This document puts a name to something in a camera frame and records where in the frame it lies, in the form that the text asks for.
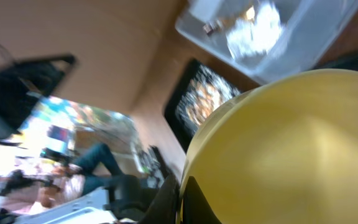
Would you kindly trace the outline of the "food scraps and rice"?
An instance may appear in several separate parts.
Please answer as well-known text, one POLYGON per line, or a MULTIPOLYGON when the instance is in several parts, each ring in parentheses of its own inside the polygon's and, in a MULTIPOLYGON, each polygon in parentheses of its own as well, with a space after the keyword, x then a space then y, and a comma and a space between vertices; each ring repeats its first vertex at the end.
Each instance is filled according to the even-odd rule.
POLYGON ((175 116, 190 135, 213 111, 242 92, 205 65, 200 65, 190 82, 185 85, 175 110, 175 116))

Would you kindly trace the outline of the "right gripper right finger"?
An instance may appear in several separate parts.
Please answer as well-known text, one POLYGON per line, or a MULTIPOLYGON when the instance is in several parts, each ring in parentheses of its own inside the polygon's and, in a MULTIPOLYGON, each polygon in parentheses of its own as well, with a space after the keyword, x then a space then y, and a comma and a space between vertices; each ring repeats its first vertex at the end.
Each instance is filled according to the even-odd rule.
POLYGON ((183 194, 184 224, 221 224, 196 179, 190 176, 183 194))

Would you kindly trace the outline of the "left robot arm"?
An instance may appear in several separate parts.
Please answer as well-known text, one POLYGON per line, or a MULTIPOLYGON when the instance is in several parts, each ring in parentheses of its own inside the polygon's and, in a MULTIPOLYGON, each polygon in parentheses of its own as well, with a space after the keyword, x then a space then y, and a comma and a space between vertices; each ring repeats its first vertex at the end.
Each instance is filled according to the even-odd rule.
POLYGON ((0 68, 0 145, 19 128, 43 98, 50 96, 77 64, 72 54, 16 60, 0 44, 9 62, 0 68))

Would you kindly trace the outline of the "large white napkin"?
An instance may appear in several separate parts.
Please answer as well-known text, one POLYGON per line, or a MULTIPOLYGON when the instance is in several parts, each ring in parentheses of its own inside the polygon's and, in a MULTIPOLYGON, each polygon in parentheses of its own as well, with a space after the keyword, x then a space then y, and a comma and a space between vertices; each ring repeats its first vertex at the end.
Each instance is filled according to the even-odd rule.
POLYGON ((267 54, 285 31, 272 1, 251 6, 226 32, 227 47, 234 60, 267 54))

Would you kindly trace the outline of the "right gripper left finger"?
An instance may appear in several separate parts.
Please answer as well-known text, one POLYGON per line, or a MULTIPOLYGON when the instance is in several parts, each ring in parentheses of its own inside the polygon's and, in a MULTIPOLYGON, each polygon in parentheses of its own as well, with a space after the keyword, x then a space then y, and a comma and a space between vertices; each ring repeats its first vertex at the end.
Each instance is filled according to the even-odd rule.
POLYGON ((178 196, 177 178, 169 175, 138 224, 175 224, 178 196))

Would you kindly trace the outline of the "yellow bowl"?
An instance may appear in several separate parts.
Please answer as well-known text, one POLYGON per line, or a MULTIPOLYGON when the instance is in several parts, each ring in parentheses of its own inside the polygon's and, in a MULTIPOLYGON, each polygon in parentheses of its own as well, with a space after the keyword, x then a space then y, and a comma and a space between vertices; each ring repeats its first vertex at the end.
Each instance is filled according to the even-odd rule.
POLYGON ((216 109, 186 153, 221 223, 358 223, 358 72, 299 73, 216 109))

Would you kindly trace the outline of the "gold snack wrapper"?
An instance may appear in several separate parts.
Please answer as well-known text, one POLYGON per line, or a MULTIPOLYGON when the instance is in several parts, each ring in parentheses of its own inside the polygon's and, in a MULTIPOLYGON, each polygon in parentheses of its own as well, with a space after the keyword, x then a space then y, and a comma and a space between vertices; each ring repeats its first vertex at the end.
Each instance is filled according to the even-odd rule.
POLYGON ((206 22, 203 26, 203 31, 206 35, 213 35, 218 32, 230 29, 237 20, 253 22, 255 18, 254 6, 244 9, 239 14, 229 17, 220 17, 212 21, 206 22))

